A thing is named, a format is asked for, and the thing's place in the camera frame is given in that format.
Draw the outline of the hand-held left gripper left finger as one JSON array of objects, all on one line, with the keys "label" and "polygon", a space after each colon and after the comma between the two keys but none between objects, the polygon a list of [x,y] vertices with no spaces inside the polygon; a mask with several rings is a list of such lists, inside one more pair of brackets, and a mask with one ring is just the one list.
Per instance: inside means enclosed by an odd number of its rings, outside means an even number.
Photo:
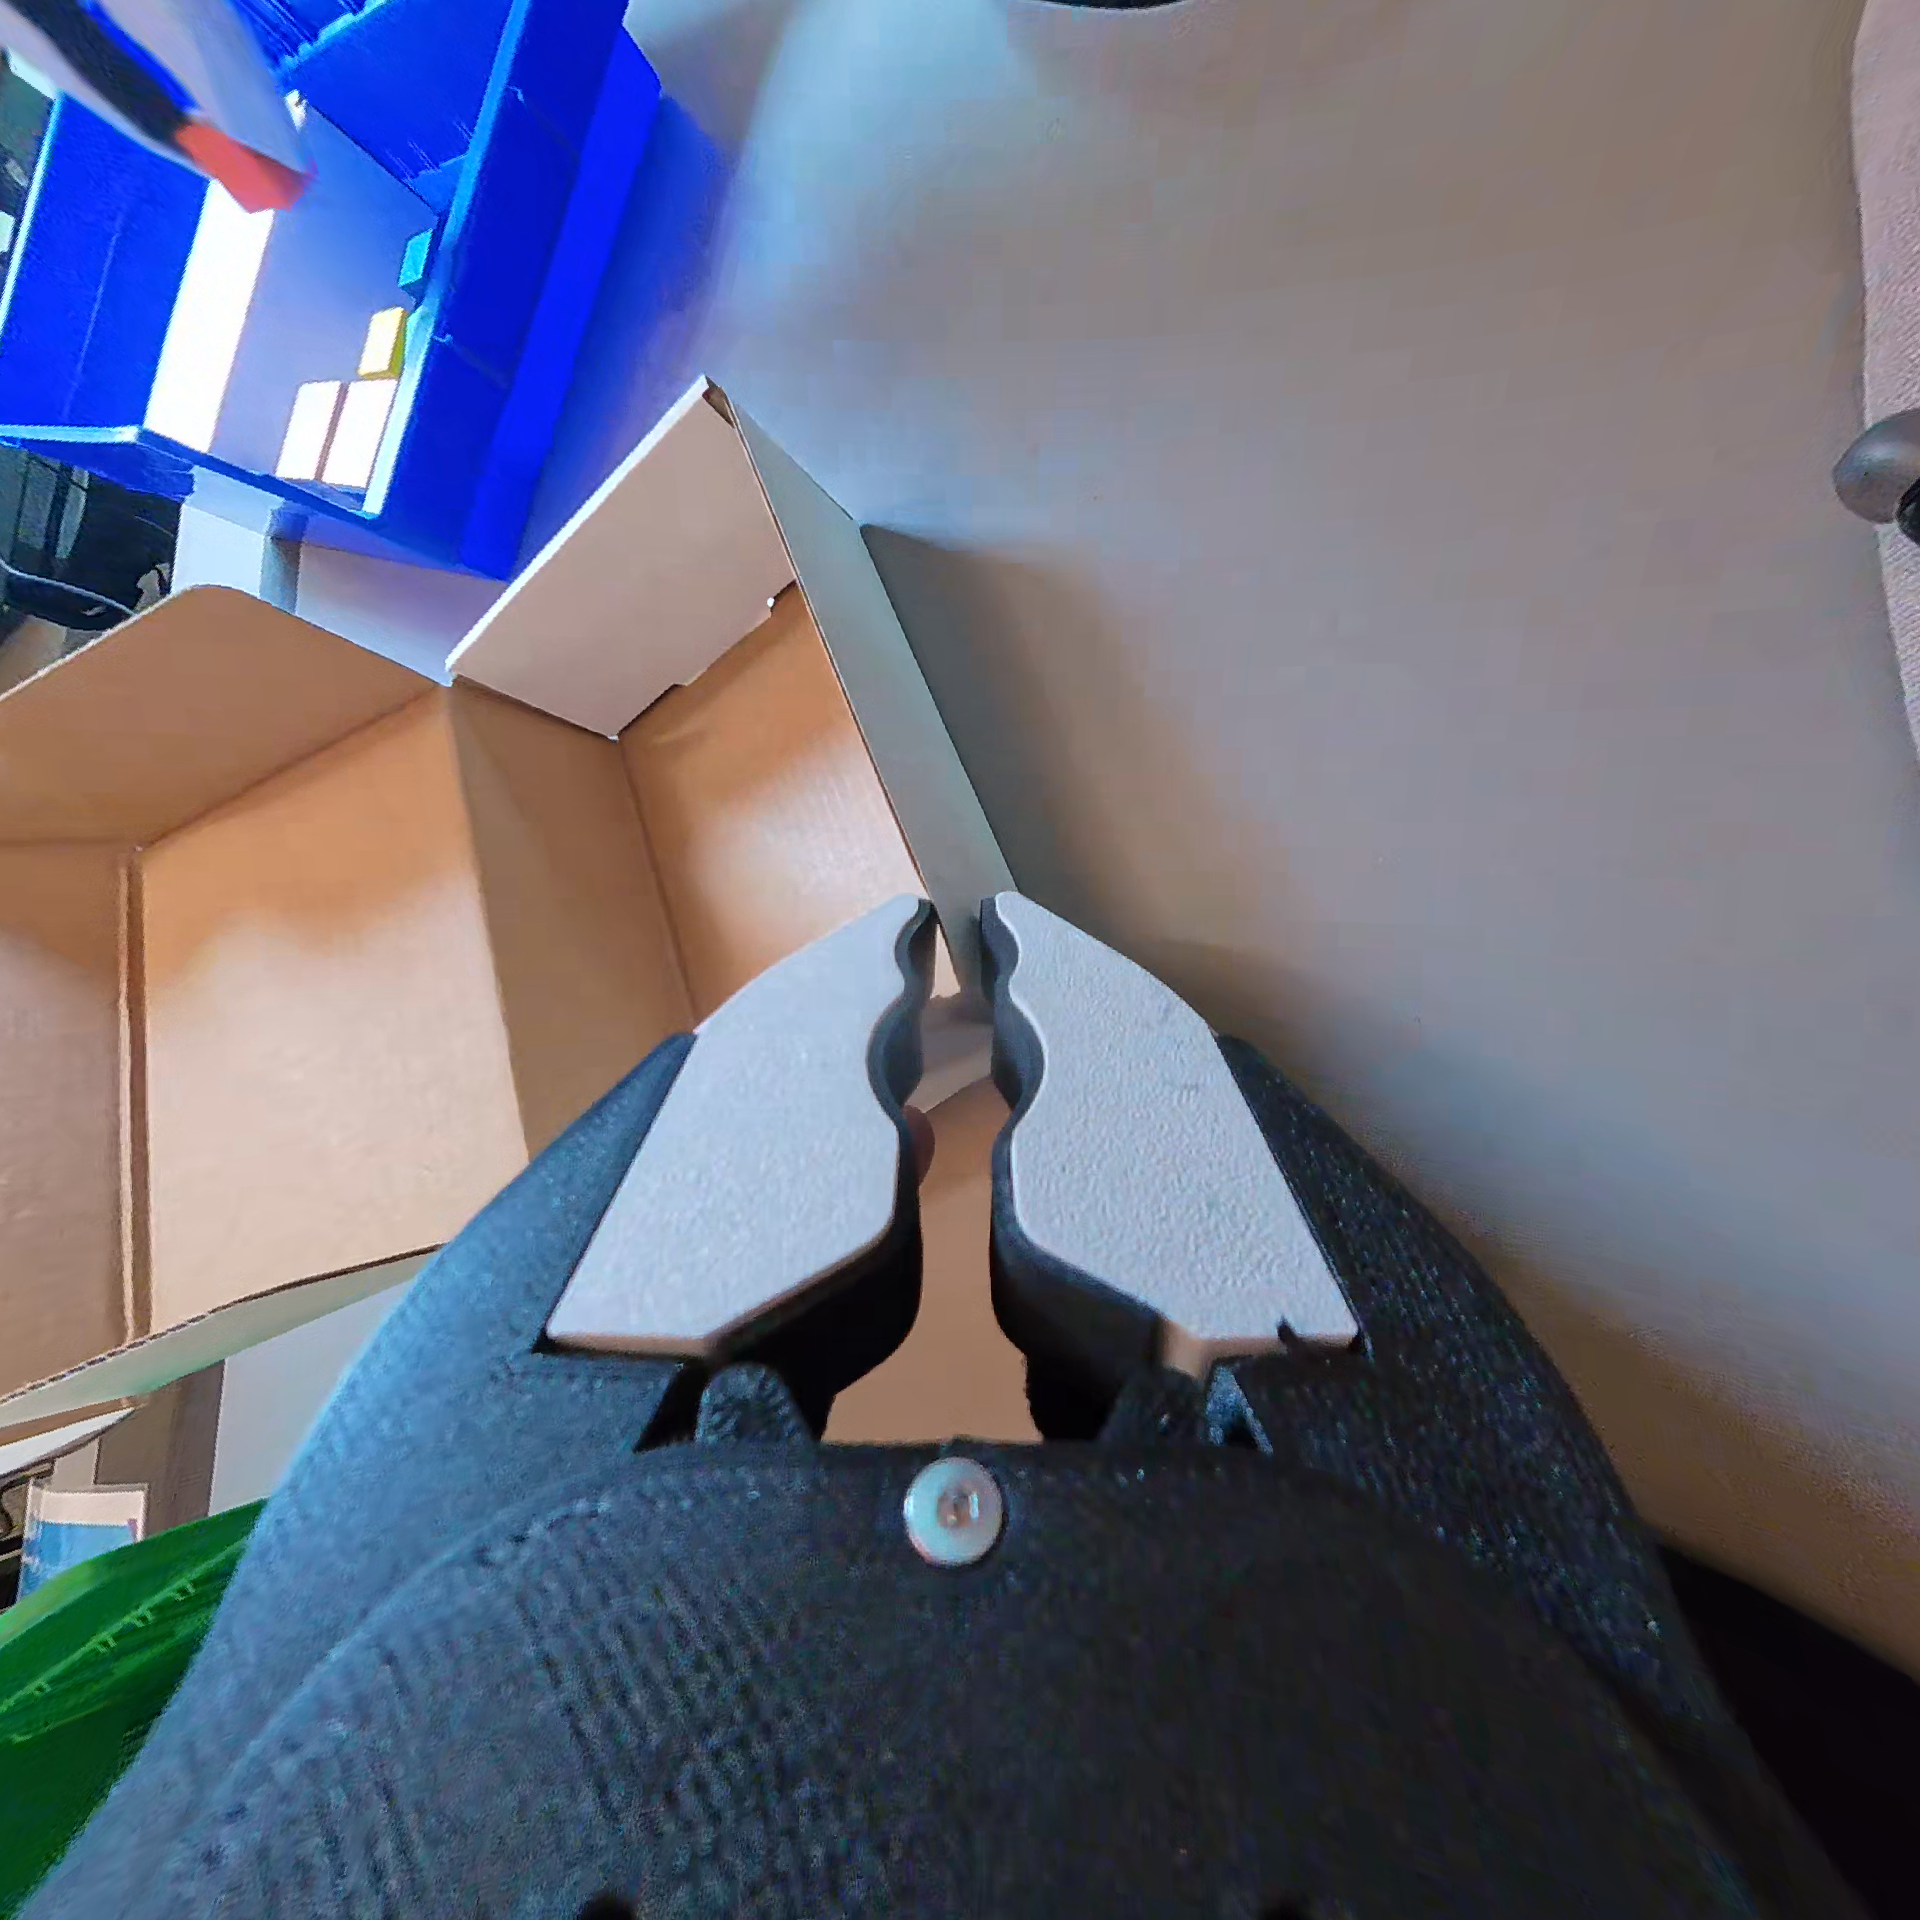
[{"label": "hand-held left gripper left finger", "polygon": [[544,1324],[563,1354],[759,1362],[807,1420],[921,1308],[919,1087],[930,901],[789,953],[691,1036]]}]

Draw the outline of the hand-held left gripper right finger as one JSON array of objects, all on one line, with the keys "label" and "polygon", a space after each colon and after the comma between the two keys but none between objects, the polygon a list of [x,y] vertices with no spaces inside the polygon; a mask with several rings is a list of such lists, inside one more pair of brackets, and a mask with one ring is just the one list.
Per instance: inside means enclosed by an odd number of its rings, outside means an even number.
[{"label": "hand-held left gripper right finger", "polygon": [[993,998],[993,1308],[1043,1437],[1160,1372],[1347,1354],[1360,1319],[1224,1037],[1039,901],[978,910]]}]

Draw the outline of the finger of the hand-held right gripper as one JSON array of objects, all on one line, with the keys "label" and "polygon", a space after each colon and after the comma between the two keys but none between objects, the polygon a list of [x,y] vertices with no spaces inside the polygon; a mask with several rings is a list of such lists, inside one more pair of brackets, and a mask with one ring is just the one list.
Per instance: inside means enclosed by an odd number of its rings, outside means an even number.
[{"label": "finger of the hand-held right gripper", "polygon": [[224,2],[25,2],[21,43],[124,43],[177,89],[180,124],[205,122],[232,138],[312,167],[305,134],[249,25]]},{"label": "finger of the hand-held right gripper", "polygon": [[180,100],[177,86],[143,53],[124,43],[8,43],[5,65],[41,94],[80,103],[146,153],[178,159]]}]

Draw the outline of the blue plastic bin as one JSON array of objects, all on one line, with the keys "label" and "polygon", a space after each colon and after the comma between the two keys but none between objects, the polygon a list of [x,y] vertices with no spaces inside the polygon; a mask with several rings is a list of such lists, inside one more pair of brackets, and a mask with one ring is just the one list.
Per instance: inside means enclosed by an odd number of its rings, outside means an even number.
[{"label": "blue plastic bin", "polygon": [[[5,65],[5,451],[170,522],[503,581],[619,228],[683,237],[689,188],[647,180],[689,130],[611,2],[233,5],[312,157],[272,242],[211,452],[144,427],[211,180]],[[405,242],[436,228],[424,297]],[[403,303],[370,490],[275,475],[298,387],[355,382]]]}]

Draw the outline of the white cardboard box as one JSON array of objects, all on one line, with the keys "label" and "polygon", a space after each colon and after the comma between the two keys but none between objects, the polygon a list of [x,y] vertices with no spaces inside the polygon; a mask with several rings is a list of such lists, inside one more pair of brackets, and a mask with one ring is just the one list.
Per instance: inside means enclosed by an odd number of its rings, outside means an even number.
[{"label": "white cardboard box", "polygon": [[432,679],[193,587],[3,702],[5,1443],[391,1285],[673,1034],[1013,887],[848,513],[700,377]]}]

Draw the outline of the white carton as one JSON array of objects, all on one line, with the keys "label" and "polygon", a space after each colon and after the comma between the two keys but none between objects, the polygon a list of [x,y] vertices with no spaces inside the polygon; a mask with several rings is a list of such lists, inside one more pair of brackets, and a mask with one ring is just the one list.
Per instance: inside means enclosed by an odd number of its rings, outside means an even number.
[{"label": "white carton", "polygon": [[275,210],[209,186],[143,420],[154,435],[212,451],[275,222]]}]

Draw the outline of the blue and white packet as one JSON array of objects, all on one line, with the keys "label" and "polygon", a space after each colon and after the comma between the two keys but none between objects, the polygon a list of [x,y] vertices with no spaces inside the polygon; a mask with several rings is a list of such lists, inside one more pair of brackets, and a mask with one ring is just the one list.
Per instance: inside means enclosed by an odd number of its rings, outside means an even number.
[{"label": "blue and white packet", "polygon": [[40,1477],[21,1492],[15,1602],[96,1556],[143,1543],[148,1531],[152,1491],[143,1481],[58,1486]]}]

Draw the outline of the green mat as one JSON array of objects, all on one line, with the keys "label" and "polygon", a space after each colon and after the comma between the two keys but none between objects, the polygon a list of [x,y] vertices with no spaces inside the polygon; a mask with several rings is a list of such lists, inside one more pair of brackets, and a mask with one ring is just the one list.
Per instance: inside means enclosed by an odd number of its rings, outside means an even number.
[{"label": "green mat", "polygon": [[263,1501],[59,1573],[3,1621],[3,1915],[125,1774],[199,1654]]}]

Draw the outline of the grey metal knob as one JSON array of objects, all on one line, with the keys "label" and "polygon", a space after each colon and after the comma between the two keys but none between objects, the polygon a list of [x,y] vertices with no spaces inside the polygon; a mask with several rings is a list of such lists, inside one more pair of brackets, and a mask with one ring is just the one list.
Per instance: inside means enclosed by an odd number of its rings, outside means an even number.
[{"label": "grey metal knob", "polygon": [[1873,422],[1831,471],[1835,498],[1850,515],[1891,526],[1908,545],[1920,542],[1919,426],[1915,406]]}]

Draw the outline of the person's beige hoodie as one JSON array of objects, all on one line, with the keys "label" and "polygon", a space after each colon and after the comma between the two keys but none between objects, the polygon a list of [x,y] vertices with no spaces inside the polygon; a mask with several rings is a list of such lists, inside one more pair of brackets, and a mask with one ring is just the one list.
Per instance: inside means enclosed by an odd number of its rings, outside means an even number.
[{"label": "person's beige hoodie", "polygon": [[[1853,55],[1864,431],[1919,410],[1919,5],[1867,2]],[[1919,732],[1919,545],[1880,529],[1889,629]]]}]

